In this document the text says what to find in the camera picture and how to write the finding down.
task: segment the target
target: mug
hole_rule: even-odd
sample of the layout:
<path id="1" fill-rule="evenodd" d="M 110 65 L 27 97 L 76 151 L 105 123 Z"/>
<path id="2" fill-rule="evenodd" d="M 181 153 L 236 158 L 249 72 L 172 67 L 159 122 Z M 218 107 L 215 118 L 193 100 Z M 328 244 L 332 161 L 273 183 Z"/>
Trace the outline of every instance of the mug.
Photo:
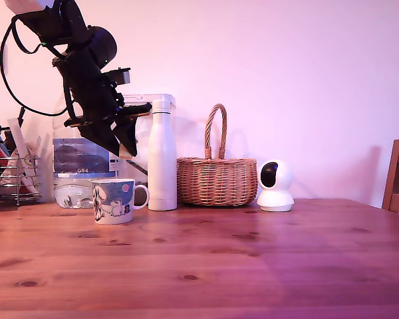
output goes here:
<path id="1" fill-rule="evenodd" d="M 146 201 L 134 205 L 134 191 L 143 188 Z M 144 185 L 134 185 L 134 179 L 99 179 L 92 181 L 94 220 L 101 225 L 128 223 L 133 220 L 133 210 L 147 206 L 149 190 Z"/>

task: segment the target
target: wood grain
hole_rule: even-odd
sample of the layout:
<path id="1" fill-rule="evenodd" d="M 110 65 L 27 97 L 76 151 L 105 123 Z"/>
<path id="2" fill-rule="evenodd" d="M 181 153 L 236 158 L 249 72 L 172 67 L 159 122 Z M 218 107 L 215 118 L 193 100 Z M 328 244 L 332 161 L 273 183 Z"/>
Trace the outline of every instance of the wood grain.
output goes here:
<path id="1" fill-rule="evenodd" d="M 113 226 L 0 211 L 0 318 L 399 318 L 399 214 L 344 199 Z"/>

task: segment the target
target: white security camera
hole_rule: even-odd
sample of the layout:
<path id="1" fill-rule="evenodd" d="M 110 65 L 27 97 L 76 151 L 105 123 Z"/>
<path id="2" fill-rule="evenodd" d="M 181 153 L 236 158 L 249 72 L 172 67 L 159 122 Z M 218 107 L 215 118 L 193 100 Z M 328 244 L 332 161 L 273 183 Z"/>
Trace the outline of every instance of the white security camera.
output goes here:
<path id="1" fill-rule="evenodd" d="M 259 171 L 259 184 L 263 188 L 257 204 L 264 211 L 289 211 L 294 204 L 288 188 L 293 182 L 293 173 L 280 160 L 266 161 Z"/>

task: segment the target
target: white wall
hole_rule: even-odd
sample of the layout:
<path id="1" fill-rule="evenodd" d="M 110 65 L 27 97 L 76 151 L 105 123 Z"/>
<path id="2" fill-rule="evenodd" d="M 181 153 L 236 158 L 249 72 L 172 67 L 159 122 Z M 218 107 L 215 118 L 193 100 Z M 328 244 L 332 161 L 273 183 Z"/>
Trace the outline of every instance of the white wall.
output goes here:
<path id="1" fill-rule="evenodd" d="M 176 97 L 179 156 L 203 155 L 205 119 L 220 102 L 229 157 L 285 160 L 295 197 L 381 205 L 399 138 L 399 0 L 77 3 L 86 23 L 105 27 L 118 43 L 108 68 L 132 68 L 123 93 Z M 11 17 L 0 0 L 0 40 Z M 34 48 L 38 39 L 19 30 Z M 8 49 L 15 94 L 51 112 L 62 86 L 51 54 L 25 55 L 12 38 Z M 0 77 L 0 122 L 18 113 Z M 51 119 L 26 113 L 23 132 L 46 143 L 50 174 Z M 218 125 L 213 132 L 216 143 Z"/>

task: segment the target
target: black cable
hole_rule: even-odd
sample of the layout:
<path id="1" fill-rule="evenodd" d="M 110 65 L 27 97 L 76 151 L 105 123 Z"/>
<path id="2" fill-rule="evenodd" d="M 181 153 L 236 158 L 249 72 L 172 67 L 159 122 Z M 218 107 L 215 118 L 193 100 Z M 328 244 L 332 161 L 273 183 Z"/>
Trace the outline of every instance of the black cable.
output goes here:
<path id="1" fill-rule="evenodd" d="M 18 16 L 15 15 L 12 18 L 12 21 L 11 21 L 11 24 L 9 25 L 9 28 L 7 28 L 7 30 L 6 30 L 5 36 L 3 37 L 3 41 L 1 42 L 1 46 L 0 46 L 0 72 L 1 72 L 1 77 L 3 78 L 3 82 L 5 83 L 5 86 L 6 86 L 7 90 L 9 91 L 10 95 L 13 97 L 13 99 L 16 102 L 18 102 L 18 104 L 21 105 L 23 108 L 26 108 L 28 111 L 32 111 L 32 112 L 34 112 L 36 114 L 40 114 L 40 115 L 44 115 L 44 116 L 60 116 L 60 115 L 62 115 L 62 114 L 64 114 L 66 112 L 67 108 L 65 108 L 63 111 L 61 111 L 59 113 L 56 113 L 56 114 L 49 114 L 49 113 L 44 113 L 44 112 L 41 112 L 41 111 L 34 110 L 33 108 L 30 108 L 30 107 L 26 106 L 20 100 L 18 100 L 18 98 L 13 94 L 13 92 L 12 92 L 10 86 L 9 86 L 9 83 L 7 83 L 6 74 L 5 74 L 5 68 L 4 68 L 4 61 L 3 61 L 4 60 L 4 58 L 3 58 L 4 57 L 4 52 L 5 52 L 5 44 L 6 44 L 7 38 L 9 37 L 10 32 L 15 28 L 14 26 L 15 26 L 15 23 L 16 23 L 17 20 L 18 20 Z M 17 34 L 15 36 L 15 33 L 14 33 L 13 36 L 15 37 L 15 40 L 19 39 Z M 37 48 L 33 52 L 30 52 L 22 45 L 20 40 L 17 41 L 17 44 L 18 44 L 18 47 L 23 52 L 25 52 L 27 54 L 36 53 L 37 50 L 39 49 L 39 47 L 41 45 L 43 45 L 43 44 L 38 45 Z"/>

